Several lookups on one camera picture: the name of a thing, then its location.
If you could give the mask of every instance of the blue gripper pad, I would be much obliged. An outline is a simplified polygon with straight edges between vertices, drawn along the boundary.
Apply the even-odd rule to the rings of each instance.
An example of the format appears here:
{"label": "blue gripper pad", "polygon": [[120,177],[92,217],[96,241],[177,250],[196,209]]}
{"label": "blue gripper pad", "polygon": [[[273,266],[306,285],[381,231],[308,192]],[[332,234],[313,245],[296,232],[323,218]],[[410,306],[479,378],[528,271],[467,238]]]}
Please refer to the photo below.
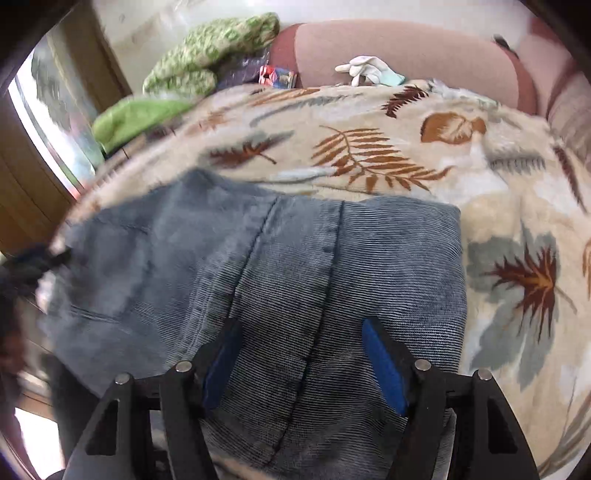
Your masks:
{"label": "blue gripper pad", "polygon": [[205,376],[202,406],[206,410],[213,410],[222,400],[240,348],[242,348],[242,324],[236,322],[226,334],[222,348]]}
{"label": "blue gripper pad", "polygon": [[365,354],[374,368],[382,395],[388,405],[400,416],[405,417],[408,410],[407,391],[404,377],[396,369],[388,350],[379,338],[369,319],[363,320],[362,339]]}

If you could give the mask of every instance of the silver screw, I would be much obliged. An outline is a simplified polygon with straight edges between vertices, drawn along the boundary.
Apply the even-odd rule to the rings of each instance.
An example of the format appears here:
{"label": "silver screw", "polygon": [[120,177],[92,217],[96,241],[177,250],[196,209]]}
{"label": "silver screw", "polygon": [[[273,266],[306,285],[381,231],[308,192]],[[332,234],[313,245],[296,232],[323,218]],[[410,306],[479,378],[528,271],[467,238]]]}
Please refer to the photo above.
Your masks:
{"label": "silver screw", "polygon": [[115,383],[117,385],[125,385],[129,380],[131,380],[131,375],[129,374],[119,374],[115,377]]}
{"label": "silver screw", "polygon": [[478,378],[481,380],[490,380],[492,378],[491,371],[486,368],[479,368],[478,369]]}
{"label": "silver screw", "polygon": [[420,358],[414,363],[414,367],[421,372],[426,372],[431,368],[431,362],[429,360]]}
{"label": "silver screw", "polygon": [[188,360],[183,360],[182,362],[177,363],[177,366],[174,368],[178,373],[183,374],[188,372],[193,368],[193,364]]}

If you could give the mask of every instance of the denim fabric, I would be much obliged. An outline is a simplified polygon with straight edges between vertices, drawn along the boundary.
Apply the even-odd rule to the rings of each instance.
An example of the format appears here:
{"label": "denim fabric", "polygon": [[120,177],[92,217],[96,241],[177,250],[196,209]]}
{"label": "denim fabric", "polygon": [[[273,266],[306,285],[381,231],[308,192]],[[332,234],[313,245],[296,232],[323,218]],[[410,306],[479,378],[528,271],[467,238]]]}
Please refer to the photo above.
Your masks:
{"label": "denim fabric", "polygon": [[404,422],[361,341],[377,315],[455,371],[466,317],[459,211],[406,197],[292,197],[193,170],[72,229],[46,331],[91,390],[245,327],[212,450],[286,479],[383,478]]}

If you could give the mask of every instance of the beige blanket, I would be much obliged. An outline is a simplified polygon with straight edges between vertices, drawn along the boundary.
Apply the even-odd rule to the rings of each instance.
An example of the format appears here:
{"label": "beige blanket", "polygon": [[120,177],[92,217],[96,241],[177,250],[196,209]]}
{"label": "beige blanket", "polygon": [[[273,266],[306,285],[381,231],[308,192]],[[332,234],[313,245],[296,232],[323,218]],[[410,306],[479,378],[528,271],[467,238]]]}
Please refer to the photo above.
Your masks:
{"label": "beige blanket", "polygon": [[458,206],[468,299],[460,372],[493,371],[542,476],[588,445],[591,179],[545,120],[444,100],[425,82],[237,87],[202,102],[176,136],[103,172],[69,219],[197,166],[294,194]]}

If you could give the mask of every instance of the bright green fabric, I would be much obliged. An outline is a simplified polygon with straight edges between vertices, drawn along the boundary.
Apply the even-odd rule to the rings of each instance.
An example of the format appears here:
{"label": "bright green fabric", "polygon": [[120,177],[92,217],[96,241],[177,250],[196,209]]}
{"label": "bright green fabric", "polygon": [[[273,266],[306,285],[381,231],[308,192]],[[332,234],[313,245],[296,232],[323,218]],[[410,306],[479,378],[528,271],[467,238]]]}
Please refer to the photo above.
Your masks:
{"label": "bright green fabric", "polygon": [[217,84],[208,67],[229,53],[253,53],[266,47],[278,33],[279,18],[275,13],[246,19],[221,18],[200,25],[156,64],[144,81],[144,92],[208,95]]}
{"label": "bright green fabric", "polygon": [[92,134],[105,152],[126,144],[144,130],[189,110],[193,102],[180,99],[128,97],[101,114]]}

